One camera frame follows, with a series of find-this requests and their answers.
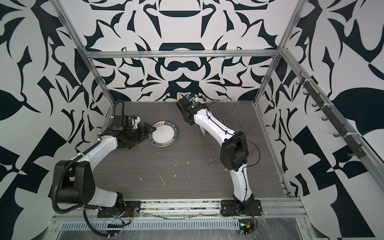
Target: metal wire rack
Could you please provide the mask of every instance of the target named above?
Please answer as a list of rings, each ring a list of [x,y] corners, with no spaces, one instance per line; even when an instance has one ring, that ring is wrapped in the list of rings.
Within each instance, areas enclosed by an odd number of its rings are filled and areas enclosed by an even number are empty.
[[[260,152],[266,151],[262,146],[259,137],[255,134],[255,131],[251,124],[244,116],[240,109],[237,101],[234,98],[227,98],[212,103],[207,103],[211,113],[217,118],[222,124],[234,131],[242,131],[248,140],[251,140],[260,149]],[[201,143],[204,148],[205,156],[207,157],[208,165],[215,166],[221,164],[220,151],[221,146],[218,142],[209,134],[205,135],[201,132],[201,129],[196,125],[197,132],[199,133]],[[249,157],[259,154],[256,147],[248,142]]]

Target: gray wood grain surface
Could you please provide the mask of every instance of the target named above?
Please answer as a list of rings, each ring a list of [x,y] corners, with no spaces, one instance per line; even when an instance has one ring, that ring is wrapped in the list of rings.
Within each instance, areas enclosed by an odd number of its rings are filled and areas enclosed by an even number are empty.
[[[238,104],[265,146],[251,102]],[[134,149],[112,151],[93,172],[98,187],[135,199],[232,197],[229,171],[223,165],[208,166],[196,127],[183,120],[175,103],[126,102],[124,113],[141,117],[142,124],[172,121],[179,129],[178,139],[167,147],[156,147],[145,140]],[[248,164],[257,158],[249,157]],[[255,197],[284,196],[268,151],[262,151],[259,164],[247,172]]]

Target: black and white patterned wall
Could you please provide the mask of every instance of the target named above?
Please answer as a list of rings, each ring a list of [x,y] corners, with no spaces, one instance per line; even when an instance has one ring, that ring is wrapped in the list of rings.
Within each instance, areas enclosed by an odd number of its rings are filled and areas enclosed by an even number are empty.
[[[94,63],[115,100],[253,100],[272,57],[104,58]]]
[[[140,51],[276,49],[297,0],[61,2],[88,50]]]
[[[384,1],[310,0],[287,44],[383,159]]]
[[[383,157],[382,1],[310,0],[288,50]],[[320,239],[383,239],[384,192],[281,59],[259,101],[274,151]]]
[[[110,103],[47,0],[0,0],[1,239],[54,213],[52,170],[93,144]]]
[[[297,0],[61,2],[88,50],[153,51],[276,49]],[[98,61],[115,100],[253,100],[270,57]]]

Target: plate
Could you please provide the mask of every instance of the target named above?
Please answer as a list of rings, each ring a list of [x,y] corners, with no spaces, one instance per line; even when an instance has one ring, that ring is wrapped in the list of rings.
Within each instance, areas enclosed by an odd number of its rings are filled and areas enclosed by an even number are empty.
[[[178,136],[178,129],[176,124],[170,121],[161,121],[153,125],[156,131],[152,132],[148,139],[157,147],[166,147],[176,141]]]

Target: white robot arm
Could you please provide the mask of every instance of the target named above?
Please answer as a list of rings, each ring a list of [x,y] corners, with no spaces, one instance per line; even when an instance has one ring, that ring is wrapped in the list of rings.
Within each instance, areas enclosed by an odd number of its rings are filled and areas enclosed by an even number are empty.
[[[122,115],[115,116],[117,103],[123,103]],[[132,148],[148,138],[156,128],[144,123],[140,118],[125,116],[124,102],[117,101],[113,106],[112,121],[103,133],[99,133],[95,144],[80,152],[69,161],[59,161],[55,165],[51,187],[52,207],[56,213],[64,214],[78,207],[111,208],[119,214],[124,208],[121,193],[111,192],[95,186],[93,170],[116,148]],[[58,203],[78,204],[68,209],[60,209]]]
[[[248,146],[243,132],[229,129],[209,111],[201,98],[190,94],[177,104],[184,120],[200,126],[203,134],[211,134],[221,146],[220,160],[230,170],[235,207],[239,214],[248,214],[254,199],[247,176]]]

